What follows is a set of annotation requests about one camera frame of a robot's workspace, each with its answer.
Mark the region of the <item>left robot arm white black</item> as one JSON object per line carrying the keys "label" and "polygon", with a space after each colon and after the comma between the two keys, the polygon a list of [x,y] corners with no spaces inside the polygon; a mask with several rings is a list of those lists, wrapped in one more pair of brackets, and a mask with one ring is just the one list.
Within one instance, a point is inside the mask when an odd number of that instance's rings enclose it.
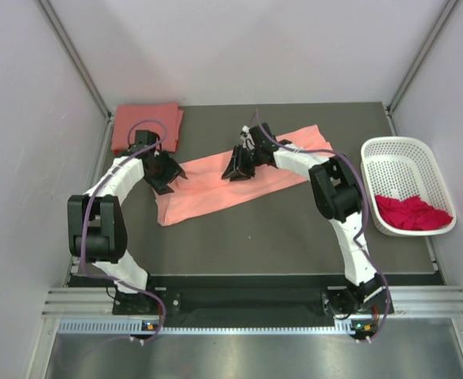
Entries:
{"label": "left robot arm white black", "polygon": [[137,130],[133,142],[114,158],[101,179],[67,202],[69,251],[83,265],[100,269],[115,287],[115,313],[149,314],[162,309],[150,274],[128,251],[122,204],[138,182],[163,196],[185,178],[181,166],[162,148],[163,137]]}

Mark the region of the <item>salmon pink t shirt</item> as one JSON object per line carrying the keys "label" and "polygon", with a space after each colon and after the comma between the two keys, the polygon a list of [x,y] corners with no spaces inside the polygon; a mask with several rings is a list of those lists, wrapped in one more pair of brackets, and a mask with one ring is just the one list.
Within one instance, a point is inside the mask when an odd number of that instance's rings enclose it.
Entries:
{"label": "salmon pink t shirt", "polygon": [[182,163],[185,177],[170,183],[171,193],[155,196],[158,224],[168,227],[301,184],[309,180],[309,168],[331,157],[332,147],[316,125],[280,138],[289,141],[292,151],[280,148],[280,162],[254,167],[251,177],[223,178],[231,150]]}

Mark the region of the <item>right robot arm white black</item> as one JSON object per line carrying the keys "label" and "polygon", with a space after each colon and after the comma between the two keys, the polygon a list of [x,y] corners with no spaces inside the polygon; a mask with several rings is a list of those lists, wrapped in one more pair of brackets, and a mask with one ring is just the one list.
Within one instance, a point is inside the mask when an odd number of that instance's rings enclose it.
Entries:
{"label": "right robot arm white black", "polygon": [[376,306],[383,295],[383,314],[387,315],[391,310],[390,289],[368,252],[364,236],[369,217],[367,195],[349,159],[330,148],[305,149],[288,140],[279,141],[266,123],[244,126],[241,139],[222,178],[248,180],[256,176],[257,167],[267,165],[309,180],[316,207],[333,227],[342,252],[348,281],[347,313],[363,313]]}

